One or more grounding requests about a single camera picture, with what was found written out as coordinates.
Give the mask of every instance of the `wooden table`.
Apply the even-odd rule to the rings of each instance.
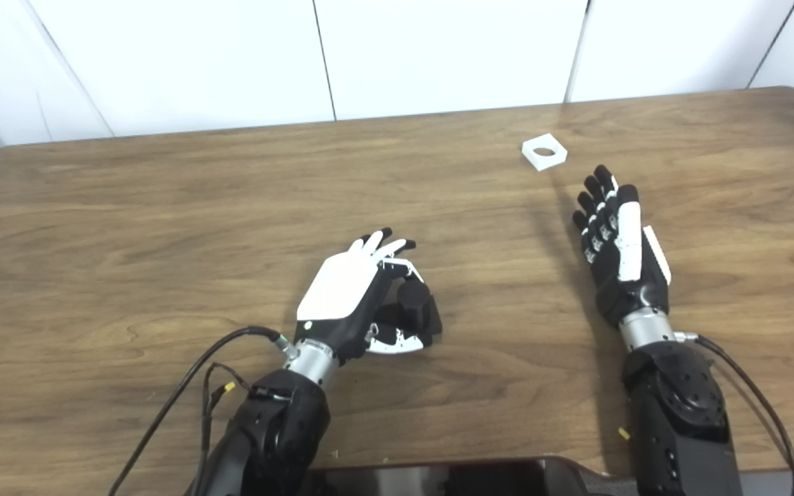
[[[538,173],[519,148],[545,132],[569,160]],[[629,474],[624,348],[569,220],[598,163],[642,192],[674,326],[722,343],[794,439],[794,90],[772,88],[0,150],[0,494],[104,492],[203,349],[292,333],[321,261],[385,225],[418,241],[443,340],[341,369],[315,467]],[[255,338],[218,358],[249,380],[281,363]],[[740,467],[784,467],[719,368]],[[185,489],[198,418],[195,386],[126,493]]]

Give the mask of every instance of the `robotic arm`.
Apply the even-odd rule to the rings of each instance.
[[[366,351],[431,345],[442,330],[437,307],[412,262],[396,257],[416,244],[380,246],[390,235],[378,230],[324,261],[296,312],[295,344],[280,345],[283,368],[251,386],[187,496],[296,494],[329,426],[335,371]],[[401,278],[397,302],[383,304]]]
[[[633,469],[641,496],[738,496],[740,474],[724,396],[699,351],[674,332],[670,267],[635,186],[618,186],[605,166],[578,197],[573,221],[596,285],[596,308],[620,330],[629,354]]]

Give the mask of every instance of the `cable connector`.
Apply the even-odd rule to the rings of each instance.
[[[696,342],[697,339],[700,337],[697,333],[684,333],[681,331],[673,331],[673,335],[675,336],[675,341],[678,342]]]
[[[287,360],[292,361],[299,357],[299,349],[287,339],[287,336],[281,335],[278,337],[278,339],[274,341],[274,346],[277,346],[278,349],[287,356]]]

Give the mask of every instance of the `black robotic forearm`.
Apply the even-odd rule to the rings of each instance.
[[[325,378],[338,362],[325,347],[302,343],[296,359],[256,381],[207,465],[201,496],[296,494],[330,423]],[[186,490],[192,494],[194,482]]]
[[[722,390],[702,353],[655,309],[627,316],[620,329],[631,349],[623,381],[640,496],[740,496]]]

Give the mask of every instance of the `white finger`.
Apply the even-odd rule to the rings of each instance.
[[[387,245],[382,246],[374,254],[372,254],[372,262],[378,264],[381,262],[382,258],[388,256],[394,256],[394,252],[400,250],[406,246],[405,239],[397,239],[395,241],[389,242]]]
[[[618,238],[620,251],[618,280],[639,280],[642,277],[642,208],[638,201],[618,207]]]
[[[382,242],[382,238],[384,238],[384,234],[380,230],[372,233],[369,236],[369,239],[366,241],[366,244],[363,245],[363,254],[365,255],[372,255],[375,252],[376,248],[378,248],[378,244]]]
[[[672,280],[672,273],[670,272],[670,264],[667,263],[667,257],[664,255],[664,250],[661,249],[661,244],[658,237],[655,236],[655,230],[651,226],[645,226],[642,230],[645,233],[645,238],[649,240],[651,251],[655,254],[655,260],[658,261],[658,267],[661,267],[661,273],[664,274],[664,279],[667,280],[667,286],[670,285]]]

